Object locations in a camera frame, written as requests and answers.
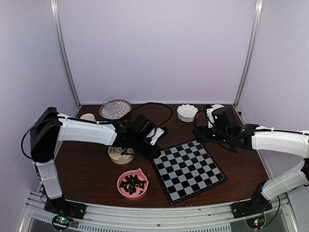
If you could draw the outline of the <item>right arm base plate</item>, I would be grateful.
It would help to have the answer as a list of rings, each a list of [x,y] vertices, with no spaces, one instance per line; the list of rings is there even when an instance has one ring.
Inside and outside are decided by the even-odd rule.
[[[246,201],[237,201],[231,204],[231,210],[234,218],[248,217],[255,214],[261,214],[264,211],[271,210],[272,204],[264,198],[251,198]]]

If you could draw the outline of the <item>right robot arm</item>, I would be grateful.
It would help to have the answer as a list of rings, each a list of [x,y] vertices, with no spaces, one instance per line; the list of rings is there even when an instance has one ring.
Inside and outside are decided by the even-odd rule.
[[[282,130],[258,124],[240,125],[233,110],[205,105],[193,119],[193,134],[201,143],[212,143],[236,153],[238,149],[296,156],[299,162],[279,176],[259,184],[248,201],[248,210],[258,213],[279,195],[309,184],[309,132]]]

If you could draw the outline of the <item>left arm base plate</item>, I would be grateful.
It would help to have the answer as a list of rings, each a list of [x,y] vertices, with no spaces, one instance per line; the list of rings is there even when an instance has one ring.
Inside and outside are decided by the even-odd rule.
[[[83,219],[86,211],[86,205],[83,203],[67,201],[63,197],[57,199],[47,198],[44,210],[70,218]]]

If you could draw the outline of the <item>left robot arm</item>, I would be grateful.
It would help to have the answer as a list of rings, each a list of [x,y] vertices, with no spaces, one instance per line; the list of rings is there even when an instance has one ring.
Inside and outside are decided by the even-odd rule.
[[[30,130],[30,155],[38,168],[50,206],[60,215],[70,207],[65,201],[54,164],[57,142],[78,141],[106,146],[131,148],[148,160],[160,155],[156,144],[168,134],[166,127],[160,128],[144,115],[132,123],[89,121],[60,114],[49,107]]]

